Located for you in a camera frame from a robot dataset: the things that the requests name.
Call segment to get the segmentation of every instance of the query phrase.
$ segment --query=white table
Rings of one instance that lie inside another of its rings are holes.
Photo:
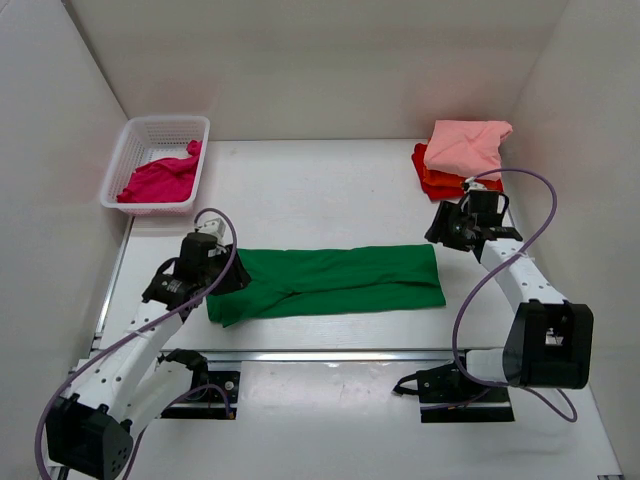
[[[420,244],[438,205],[421,191],[414,140],[210,142],[196,211],[227,213],[244,248]],[[192,229],[185,218],[135,219],[102,345],[120,338],[155,270]],[[445,308],[245,321],[223,329],[194,311],[167,344],[196,350],[448,349],[457,310],[486,273],[471,253],[436,246]],[[490,283],[467,310],[463,347],[504,344],[513,312]]]
[[[515,422],[421,424],[415,397],[389,393],[421,368],[246,362],[237,420],[154,421],[130,480],[597,480],[620,473],[589,389],[569,392],[581,416],[574,425],[513,389]]]
[[[226,212],[245,248],[423,243],[437,205],[420,190],[410,160],[414,143],[211,142],[196,210]],[[191,222],[135,220],[102,347],[120,337]],[[619,474],[588,388],[568,392],[580,414],[575,425],[515,389],[516,422],[507,424],[422,425],[416,398],[389,394],[400,377],[437,365],[406,361],[409,350],[450,349],[456,312],[486,273],[471,253],[435,248],[445,308],[255,320],[227,329],[209,322],[205,308],[194,311],[167,349],[261,361],[241,365],[237,420],[153,422],[131,480],[596,480]],[[490,283],[468,310],[461,345],[501,346],[512,320],[505,297]],[[324,363],[274,363],[287,355]],[[344,361],[365,359],[382,361]],[[556,394],[548,395],[565,409]],[[69,478],[85,477],[72,472]]]

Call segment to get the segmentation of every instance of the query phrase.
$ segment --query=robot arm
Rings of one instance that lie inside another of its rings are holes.
[[[188,302],[218,278],[230,255],[221,243],[223,235],[219,219],[187,234],[180,257],[160,266],[123,336]],[[173,272],[167,273],[172,265]],[[231,293],[250,281],[236,255],[212,294]],[[158,359],[196,306],[138,333],[57,399],[46,421],[53,461],[95,478],[115,479],[132,453],[133,439],[175,398],[207,383],[207,362],[197,352],[175,350]]]
[[[583,388],[589,376],[591,310],[569,302],[530,257],[519,253],[522,237],[514,227],[502,226],[509,205],[506,195],[472,179],[465,190],[458,204],[440,204],[425,238],[473,251],[488,271],[513,255],[522,257],[495,276],[515,313],[507,343],[504,348],[466,352],[468,372],[512,386]]]

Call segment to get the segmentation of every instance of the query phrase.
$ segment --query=white backdrop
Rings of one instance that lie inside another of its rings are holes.
[[[623,472],[640,478],[640,5],[572,0],[517,104],[511,165],[558,188],[536,248],[550,278],[595,315],[591,385]],[[549,194],[511,177],[528,233]]]
[[[75,0],[127,115],[212,140],[421,138],[505,119],[566,0]]]
[[[86,355],[123,218],[96,199],[124,114],[58,1],[0,0],[0,478]]]

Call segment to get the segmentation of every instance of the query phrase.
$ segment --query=wire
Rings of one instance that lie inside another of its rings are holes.
[[[207,390],[207,391],[211,391],[211,389],[216,390],[220,396],[222,397],[222,400],[224,401],[224,410],[227,414],[227,418],[231,417],[231,407],[229,406],[229,398],[227,398],[227,394],[224,392],[224,390],[222,390],[218,385],[215,385],[213,383],[207,383],[206,385],[200,385],[199,387],[193,388],[191,390],[189,390],[187,393],[180,395],[178,398],[176,398],[173,402],[171,402],[167,408],[169,408],[171,405],[175,405],[176,403],[179,403],[183,400],[185,400],[187,397],[193,395],[196,392],[199,392],[200,390]],[[138,456],[138,450],[140,449],[140,444],[142,443],[142,437],[144,436],[144,432],[146,432],[147,429],[145,428],[144,430],[142,430],[140,432],[140,435],[138,435],[138,438],[136,438],[136,443],[133,446],[133,450],[131,451],[131,457],[129,457],[129,464],[127,465],[127,468],[124,471],[124,475],[122,476],[122,480],[128,480],[129,478],[129,474],[131,473],[131,470],[133,469],[133,464],[136,461],[136,457]]]
[[[477,377],[474,377],[473,375],[471,375],[469,373],[469,371],[462,364],[462,362],[460,360],[460,350],[458,348],[458,332],[460,331],[460,324],[462,323],[462,317],[464,316],[467,308],[469,307],[469,304],[474,299],[474,297],[478,294],[480,289],[482,287],[484,287],[489,282],[489,280],[491,280],[493,277],[495,277],[498,273],[500,273],[505,268],[509,267],[510,265],[513,265],[515,262],[517,262],[520,259],[520,257],[522,257],[525,254],[525,252],[533,244],[533,242],[535,242],[538,239],[538,237],[540,237],[540,235],[542,235],[542,233],[547,229],[547,227],[549,226],[549,224],[551,223],[551,221],[555,217],[556,211],[558,210],[558,194],[556,193],[556,189],[553,187],[551,182],[549,182],[549,180],[547,180],[545,177],[543,177],[539,173],[536,173],[536,172],[534,172],[532,170],[528,170],[526,168],[496,168],[494,170],[489,170],[489,171],[483,172],[480,175],[477,175],[476,178],[484,177],[485,175],[490,175],[492,173],[498,173],[498,172],[524,173],[524,174],[527,174],[527,175],[531,175],[531,176],[537,178],[538,180],[542,181],[549,188],[549,191],[551,192],[551,210],[549,212],[549,215],[547,216],[547,219],[542,224],[542,226],[531,236],[531,238],[529,240],[527,240],[522,245],[520,250],[518,250],[514,255],[512,255],[507,260],[502,262],[496,268],[491,270],[482,280],[480,280],[480,282],[478,282],[478,284],[473,288],[473,290],[471,290],[469,295],[467,295],[467,298],[465,298],[464,302],[462,302],[462,305],[460,306],[460,310],[458,310],[458,315],[456,316],[456,320],[455,320],[455,322],[453,324],[453,332],[452,332],[452,336],[451,336],[451,349],[453,350],[453,359],[454,359],[454,361],[456,363],[456,366],[462,372],[462,374],[465,377],[467,377],[469,380],[471,380],[471,381],[473,381],[475,383],[478,383],[480,385],[484,385],[485,387],[490,387],[490,388],[493,388],[493,387],[508,387],[510,385],[508,383],[506,383],[506,382],[492,382],[492,381],[481,380],[481,379],[479,379]],[[535,391],[535,390],[533,390],[531,388],[528,388],[528,387],[521,387],[521,388],[523,390],[535,395],[536,397],[538,397],[540,400],[542,400],[545,403],[545,405],[547,405],[549,408],[551,408],[551,410],[553,410],[555,413],[557,413],[560,417],[562,417],[567,422],[575,423],[576,421],[578,421],[578,412],[576,411],[575,406],[573,405],[573,403],[571,402],[569,397],[567,397],[567,395],[562,390],[558,389],[558,392],[564,398],[564,400],[567,402],[569,408],[571,409],[571,413],[572,413],[571,417],[569,417],[568,415],[566,415],[562,411],[560,411],[560,409],[558,409],[558,407],[556,407],[553,403],[551,403],[540,392],[537,392],[537,391]]]
[[[227,217],[223,212],[221,212],[220,210],[218,210],[216,208],[204,208],[204,209],[200,210],[200,212],[198,212],[198,214],[196,215],[196,217],[194,219],[194,223],[197,224],[197,222],[200,219],[200,217],[203,214],[207,213],[207,212],[212,212],[212,213],[215,213],[215,214],[221,216],[224,219],[224,221],[227,223],[227,225],[229,226],[229,229],[231,230],[231,235],[233,237],[233,242],[232,242],[232,245],[231,245],[231,253],[229,255],[229,259],[227,260],[227,263],[224,266],[224,268],[222,269],[222,271],[220,272],[220,275],[218,275],[218,278],[216,278],[215,281],[209,287],[207,287],[201,293],[199,293],[198,295],[193,297],[191,300],[183,303],[179,307],[174,308],[170,312],[167,312],[164,315],[156,318],[152,322],[149,322],[149,323],[145,324],[140,329],[136,330],[135,332],[130,333],[129,335],[127,335],[127,336],[121,338],[120,340],[118,340],[117,342],[115,342],[113,345],[105,348],[100,353],[98,353],[95,357],[90,359],[87,363],[85,363],[80,368],[78,368],[64,382],[62,382],[62,385],[60,385],[58,387],[58,389],[54,392],[54,394],[51,396],[51,398],[47,402],[46,406],[44,407],[44,410],[42,411],[42,414],[40,415],[40,419],[38,420],[38,424],[36,425],[36,435],[35,435],[35,442],[34,442],[34,455],[35,455],[35,459],[36,459],[36,466],[38,467],[38,472],[39,472],[40,477],[42,478],[42,480],[52,480],[51,476],[49,475],[49,472],[47,471],[47,466],[46,466],[46,464],[44,462],[44,455],[42,454],[42,438],[44,436],[44,427],[45,427],[45,424],[46,424],[46,421],[47,421],[47,415],[51,411],[51,408],[53,407],[53,404],[58,399],[58,397],[60,395],[62,395],[64,393],[64,391],[67,388],[69,388],[69,386],[73,383],[73,381],[76,380],[80,375],[82,375],[84,372],[86,372],[89,368],[91,368],[93,365],[95,365],[98,361],[100,361],[103,358],[105,358],[107,355],[113,353],[114,351],[116,351],[118,348],[120,348],[121,346],[123,346],[127,342],[129,342],[132,339],[136,338],[140,333],[146,332],[147,330],[150,330],[153,327],[156,327],[160,323],[164,322],[169,317],[172,317],[173,315],[177,315],[181,311],[199,304],[204,299],[204,297],[209,295],[209,293],[211,293],[211,291],[213,291],[220,284],[220,282],[222,281],[224,276],[227,274],[227,272],[231,268],[231,265],[233,264],[233,260],[235,259],[235,256],[236,256],[236,250],[237,250],[237,246],[238,246],[238,239],[237,239],[237,235],[236,235],[236,229],[233,226],[233,223],[231,222],[231,219],[229,219],[229,217]]]

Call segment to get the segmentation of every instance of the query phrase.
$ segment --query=folded green shirt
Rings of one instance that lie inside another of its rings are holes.
[[[431,245],[353,250],[238,249],[252,281],[207,297],[212,322],[249,318],[441,307],[444,295]]]

